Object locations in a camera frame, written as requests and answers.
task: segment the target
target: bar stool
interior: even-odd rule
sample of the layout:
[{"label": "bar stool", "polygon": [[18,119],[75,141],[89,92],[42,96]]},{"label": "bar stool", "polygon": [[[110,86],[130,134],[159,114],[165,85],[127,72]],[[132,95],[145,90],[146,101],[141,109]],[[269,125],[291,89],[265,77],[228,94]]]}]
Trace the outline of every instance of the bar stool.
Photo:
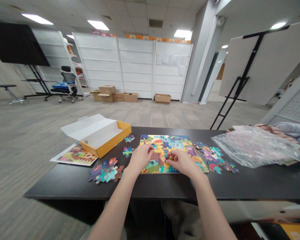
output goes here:
[{"label": "bar stool", "polygon": [[11,84],[4,84],[4,85],[0,85],[0,87],[4,87],[6,91],[8,91],[10,93],[10,96],[11,96],[11,101],[10,101],[10,104],[13,104],[15,102],[18,102],[18,103],[23,103],[23,99],[18,99],[16,97],[16,95],[14,95],[10,90],[9,90],[9,87],[16,87],[17,85],[11,85]]}]

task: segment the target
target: forearm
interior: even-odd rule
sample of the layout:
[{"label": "forearm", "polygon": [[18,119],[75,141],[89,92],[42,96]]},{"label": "forearm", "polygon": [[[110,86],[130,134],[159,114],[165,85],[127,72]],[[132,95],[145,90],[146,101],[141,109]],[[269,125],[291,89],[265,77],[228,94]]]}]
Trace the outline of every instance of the forearm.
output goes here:
[{"label": "forearm", "polygon": [[198,174],[192,179],[206,240],[237,239],[230,228],[212,191],[208,177]]},{"label": "forearm", "polygon": [[89,240],[120,239],[131,193],[137,177],[138,175],[130,171],[128,167],[124,170],[123,176],[95,224]]}]

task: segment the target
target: black easel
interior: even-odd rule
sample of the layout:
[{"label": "black easel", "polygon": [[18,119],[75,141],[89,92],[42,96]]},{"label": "black easel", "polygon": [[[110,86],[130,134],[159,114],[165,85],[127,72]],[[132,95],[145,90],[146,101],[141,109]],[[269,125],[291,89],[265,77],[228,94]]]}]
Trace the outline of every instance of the black easel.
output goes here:
[{"label": "black easel", "polygon": [[[223,105],[222,105],[222,107],[221,107],[221,109],[220,109],[218,115],[216,116],[216,118],[215,118],[215,120],[214,120],[212,126],[210,127],[210,130],[213,128],[213,125],[214,125],[215,122],[217,121],[218,117],[221,116],[221,117],[223,117],[223,119],[221,120],[221,122],[220,122],[220,124],[219,124],[219,126],[218,126],[218,128],[217,128],[217,130],[219,130],[221,124],[223,123],[224,119],[226,118],[226,116],[227,116],[228,113],[230,112],[230,109],[232,108],[232,106],[234,105],[234,103],[235,103],[236,100],[246,101],[246,100],[238,99],[238,97],[239,97],[241,91],[243,90],[244,86],[246,85],[246,83],[248,82],[248,80],[249,80],[249,78],[250,78],[250,77],[247,77],[248,71],[249,71],[249,69],[250,69],[250,67],[251,67],[251,65],[252,65],[252,62],[253,62],[253,60],[254,60],[254,57],[255,57],[256,54],[257,54],[257,51],[258,51],[258,49],[259,49],[259,47],[260,47],[260,44],[261,44],[261,42],[262,42],[262,39],[263,39],[264,35],[267,34],[267,33],[272,33],[272,32],[278,32],[278,31],[286,30],[286,29],[289,28],[289,26],[290,26],[290,25],[284,26],[284,27],[282,27],[282,28],[274,29],[274,30],[267,30],[267,31],[264,31],[264,32],[259,32],[259,33],[254,33],[254,34],[250,34],[250,35],[243,36],[243,39],[245,39],[245,38],[250,38],[250,37],[255,37],[255,36],[259,36],[259,37],[258,37],[258,40],[257,40],[256,45],[254,46],[254,48],[253,48],[253,50],[252,50],[252,53],[251,53],[251,55],[250,55],[250,58],[249,58],[248,63],[247,63],[247,65],[246,65],[246,68],[244,69],[244,72],[243,72],[242,77],[240,77],[240,76],[237,77],[237,79],[236,79],[236,81],[234,82],[234,84],[233,84],[233,86],[232,86],[232,88],[231,88],[231,90],[230,90],[228,96],[226,97],[226,100],[224,101],[224,103],[223,103]],[[233,89],[235,88],[235,86],[237,85],[237,82],[239,82],[239,85],[238,85],[238,88],[237,88],[236,93],[234,94],[234,97],[232,98],[232,97],[230,97],[230,95],[231,95]],[[228,101],[229,98],[233,99],[233,102],[231,103],[231,105],[230,105],[229,109],[227,110],[226,114],[225,114],[225,115],[222,115],[222,114],[220,114],[220,113],[221,113],[221,111],[223,110],[223,107],[226,105],[226,103],[227,103],[227,101]]]},{"label": "black easel", "polygon": [[43,88],[43,90],[45,91],[45,93],[38,93],[38,94],[35,94],[35,95],[25,95],[23,96],[24,99],[27,99],[27,97],[39,97],[39,96],[46,96],[43,100],[44,101],[48,101],[47,98],[51,97],[51,96],[59,96],[58,94],[52,94],[50,91],[49,91],[49,88],[47,87],[46,83],[44,82],[44,80],[42,79],[40,73],[38,72],[37,68],[35,65],[28,65],[31,69],[31,71],[33,72],[34,76],[36,77],[36,79],[26,79],[24,81],[26,82],[38,82],[40,83],[41,87]]}]

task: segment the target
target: ceiling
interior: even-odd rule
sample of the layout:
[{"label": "ceiling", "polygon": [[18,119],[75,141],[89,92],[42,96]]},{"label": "ceiling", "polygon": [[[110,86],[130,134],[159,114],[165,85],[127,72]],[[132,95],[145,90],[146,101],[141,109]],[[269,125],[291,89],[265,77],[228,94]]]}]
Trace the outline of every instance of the ceiling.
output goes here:
[{"label": "ceiling", "polygon": [[[91,33],[87,20],[102,21],[104,31],[125,36],[125,32],[173,38],[177,29],[192,30],[196,13],[207,0],[0,0],[0,20],[31,27]],[[38,24],[21,13],[36,14],[54,25]],[[162,28],[149,27],[149,19],[163,20]]]},{"label": "ceiling", "polygon": [[218,15],[227,17],[219,51],[231,38],[269,30],[278,22],[300,22],[300,0],[231,0]]}]

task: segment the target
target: black monitor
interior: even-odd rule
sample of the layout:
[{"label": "black monitor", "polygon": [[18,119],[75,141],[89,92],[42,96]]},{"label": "black monitor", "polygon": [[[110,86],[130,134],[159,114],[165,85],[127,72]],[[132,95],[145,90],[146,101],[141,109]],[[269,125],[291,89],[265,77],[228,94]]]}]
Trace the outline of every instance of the black monitor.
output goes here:
[{"label": "black monitor", "polygon": [[0,60],[50,67],[31,28],[25,24],[0,23]]}]

